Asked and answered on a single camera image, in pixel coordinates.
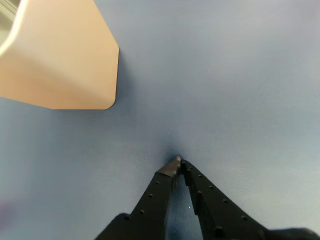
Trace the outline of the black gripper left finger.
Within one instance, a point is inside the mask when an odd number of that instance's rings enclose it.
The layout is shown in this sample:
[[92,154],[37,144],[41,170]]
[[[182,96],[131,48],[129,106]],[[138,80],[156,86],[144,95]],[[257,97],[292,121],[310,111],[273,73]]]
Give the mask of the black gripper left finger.
[[133,211],[117,215],[97,240],[164,240],[170,198],[181,172],[181,158],[155,172]]

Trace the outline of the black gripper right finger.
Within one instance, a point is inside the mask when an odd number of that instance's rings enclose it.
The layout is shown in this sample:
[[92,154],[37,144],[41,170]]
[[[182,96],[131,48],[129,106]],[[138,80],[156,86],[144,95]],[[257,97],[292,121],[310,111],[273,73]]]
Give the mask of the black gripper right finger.
[[318,240],[307,228],[268,229],[250,217],[194,165],[184,160],[181,172],[204,240]]

